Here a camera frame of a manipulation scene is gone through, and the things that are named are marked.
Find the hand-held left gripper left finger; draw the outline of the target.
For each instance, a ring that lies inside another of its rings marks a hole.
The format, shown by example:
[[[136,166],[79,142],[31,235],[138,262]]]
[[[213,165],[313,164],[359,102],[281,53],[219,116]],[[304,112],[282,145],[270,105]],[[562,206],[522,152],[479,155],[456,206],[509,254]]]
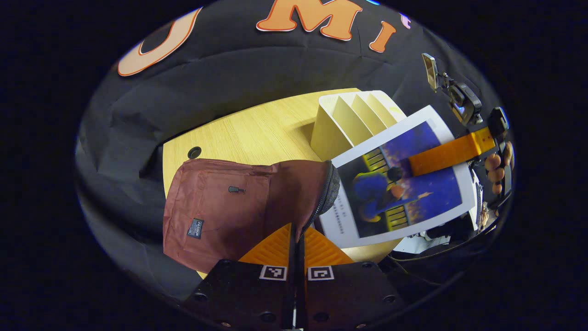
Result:
[[[183,302],[221,331],[286,331],[295,325],[295,230],[263,239],[238,261],[222,259]]]

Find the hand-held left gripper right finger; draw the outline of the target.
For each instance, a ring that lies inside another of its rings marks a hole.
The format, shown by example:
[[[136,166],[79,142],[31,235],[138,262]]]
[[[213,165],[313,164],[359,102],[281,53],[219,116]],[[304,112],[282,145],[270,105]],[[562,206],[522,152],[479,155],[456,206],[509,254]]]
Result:
[[[406,307],[387,274],[354,262],[314,228],[300,238],[300,329],[363,331]]]

